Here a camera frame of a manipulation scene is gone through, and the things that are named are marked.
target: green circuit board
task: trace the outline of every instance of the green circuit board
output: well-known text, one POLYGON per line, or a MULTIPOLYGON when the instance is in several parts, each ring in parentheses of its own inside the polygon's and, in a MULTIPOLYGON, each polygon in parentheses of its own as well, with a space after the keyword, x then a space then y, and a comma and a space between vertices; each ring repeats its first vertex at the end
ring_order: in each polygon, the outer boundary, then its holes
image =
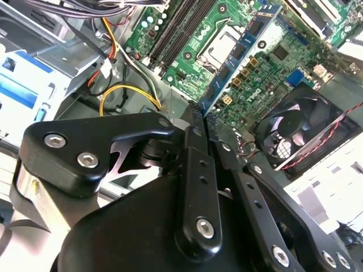
MULTIPOLYGON (((293 89, 294 86, 286 82, 292 72, 301 71, 305 76, 303 81, 317 90, 326 82, 327 76, 325 75, 322 79, 314 74, 316 65, 323 65, 325 69, 332 72, 330 75, 333 75, 334 71, 348 68, 347 64, 341 62, 340 57, 335 54, 334 48, 361 24, 359 7, 363 4, 356 0, 343 6, 335 0, 326 1, 331 1, 342 18, 339 24, 329 24, 333 34, 327 41, 320 40, 316 33, 312 33, 286 2, 273 1, 283 6, 280 19, 284 23, 275 20, 273 27, 267 30, 269 35, 261 38, 267 43, 266 48, 259 49, 256 46, 251 54, 250 62, 246 63, 227 92, 217 101, 214 110, 218 112, 221 119, 241 131, 243 127, 263 118, 293 89), (281 47, 287 52, 283 59, 274 54, 274 51, 281 47)), ((169 53, 170 47, 167 47, 154 63, 150 64, 144 60, 148 59, 158 37, 166 29, 181 2, 181 0, 172 0, 170 8, 164 14, 154 8, 147 8, 126 43, 129 52, 137 53, 142 63, 151 70, 163 67, 164 63, 161 60, 169 53)), ((237 32, 241 35, 259 7, 260 4, 257 1, 217 0, 172 64, 160 73, 162 79, 175 90, 198 101, 218 70, 218 67, 210 69, 208 67, 210 64, 203 63, 201 56, 203 57, 207 51, 210 53, 211 44, 217 38, 222 39, 218 34, 226 28, 229 29, 229 32, 226 32, 229 35, 237 32)), ((182 33, 183 28, 187 26, 186 21, 180 24, 175 36, 182 33)))

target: ram slot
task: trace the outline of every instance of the ram slot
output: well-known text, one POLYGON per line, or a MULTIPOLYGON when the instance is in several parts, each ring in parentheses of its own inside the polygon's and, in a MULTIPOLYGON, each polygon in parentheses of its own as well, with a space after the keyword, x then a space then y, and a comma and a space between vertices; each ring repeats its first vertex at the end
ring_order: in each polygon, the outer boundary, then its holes
POLYGON ((185 0, 180 4, 167 28, 163 31, 158 41, 152 47, 149 57, 151 62, 155 62, 160 54, 163 52, 165 47, 168 45, 170 39, 175 34, 175 31, 180 26, 180 23, 184 20, 185 16, 189 13, 191 7, 196 3, 197 0, 185 0))
POLYGON ((175 40, 172 46, 170 46, 170 51, 165 55, 164 59, 162 59, 163 68, 167 70, 175 58, 180 54, 183 48, 186 46, 190 37, 193 35, 195 30, 197 30, 198 26, 204 20, 204 18, 209 14, 211 9, 216 4, 217 0, 202 0, 197 8, 197 11, 193 14, 193 16, 189 19, 184 31, 179 35, 179 37, 175 40))

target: motherboard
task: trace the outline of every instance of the motherboard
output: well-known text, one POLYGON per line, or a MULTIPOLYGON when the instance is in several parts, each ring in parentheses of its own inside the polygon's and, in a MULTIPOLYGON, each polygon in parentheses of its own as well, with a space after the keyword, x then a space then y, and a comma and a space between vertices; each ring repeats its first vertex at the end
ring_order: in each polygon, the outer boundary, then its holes
POLYGON ((362 9, 360 0, 170 0, 145 9, 126 51, 242 132, 301 82, 318 90, 352 71, 337 49, 362 9))

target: black fan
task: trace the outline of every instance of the black fan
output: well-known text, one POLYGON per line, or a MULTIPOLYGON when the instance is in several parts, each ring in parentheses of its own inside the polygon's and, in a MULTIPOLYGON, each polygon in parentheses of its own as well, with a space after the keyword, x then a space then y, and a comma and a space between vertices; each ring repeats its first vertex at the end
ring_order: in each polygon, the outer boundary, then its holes
POLYGON ((332 121, 332 106, 322 97, 299 97, 270 115, 264 134, 268 153, 285 160, 310 142, 332 121))
POLYGON ((345 117, 324 146, 299 161, 324 140, 343 111, 308 85, 287 94, 254 128, 255 142, 273 168, 288 168, 289 178, 304 173, 358 131, 345 117))

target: blue circuit board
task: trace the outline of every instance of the blue circuit board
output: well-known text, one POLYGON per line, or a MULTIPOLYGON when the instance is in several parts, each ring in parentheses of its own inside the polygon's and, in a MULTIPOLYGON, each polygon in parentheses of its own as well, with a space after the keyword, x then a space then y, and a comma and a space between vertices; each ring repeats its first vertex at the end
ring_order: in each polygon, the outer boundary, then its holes
POLYGON ((199 105, 202 108, 204 116, 206 116, 212 109, 214 103, 223 94, 234 75, 239 72, 239 68, 243 61, 249 56, 252 48, 268 26, 275 20, 281 9, 282 6, 280 5, 265 5, 260 8, 254 18, 250 21, 236 46, 213 78, 207 91, 199 100, 199 105))

